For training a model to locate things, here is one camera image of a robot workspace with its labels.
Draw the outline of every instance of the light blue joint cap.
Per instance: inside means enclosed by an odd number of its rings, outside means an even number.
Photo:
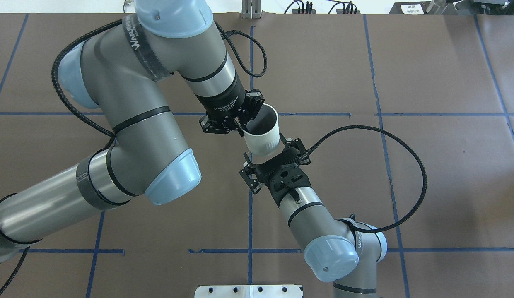
[[[135,11],[143,27],[167,38],[196,36],[213,23],[205,0],[137,0]]]
[[[82,55],[82,47],[84,46],[83,41],[81,44],[73,47],[65,57],[63,57],[58,66],[58,80],[62,86],[71,93],[73,99],[81,106],[88,109],[98,108],[84,85],[84,79],[82,78],[82,70],[80,69],[80,57]]]
[[[202,173],[198,162],[194,158],[192,149],[187,149],[173,160],[152,181],[145,196],[154,205],[162,205],[171,202],[191,191],[200,184]]]
[[[359,261],[351,241],[337,235],[325,235],[310,241],[304,249],[304,260],[316,277],[325,283],[351,273]]]
[[[370,225],[367,223],[363,223],[364,225],[368,226],[369,228],[372,228],[373,230],[376,230],[377,228],[374,225]],[[376,261],[377,263],[381,260],[384,260],[384,257],[386,256],[386,253],[388,252],[388,241],[386,240],[386,237],[382,232],[375,233],[375,235],[378,237],[378,240],[380,240],[380,258]]]

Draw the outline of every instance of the label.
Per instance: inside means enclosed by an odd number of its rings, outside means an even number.
[[[401,10],[404,14],[424,14],[421,4],[403,4]]]

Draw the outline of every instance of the white bracket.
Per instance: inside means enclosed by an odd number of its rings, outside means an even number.
[[[303,298],[299,285],[200,286],[194,298]]]
[[[261,0],[242,0],[242,19],[260,19]]]

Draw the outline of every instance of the white background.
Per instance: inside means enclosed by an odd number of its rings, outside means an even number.
[[[241,12],[241,0],[206,0],[213,12]],[[387,14],[399,0],[354,0],[364,14]],[[334,2],[313,0],[318,13],[327,13]],[[261,0],[263,11],[283,13],[291,0]],[[0,0],[0,13],[122,13],[123,0]],[[134,12],[133,3],[126,12]]]

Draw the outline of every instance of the cup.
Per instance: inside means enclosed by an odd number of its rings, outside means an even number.
[[[255,155],[271,155],[279,146],[279,117],[269,104],[263,103],[254,120],[246,124],[244,139]]]

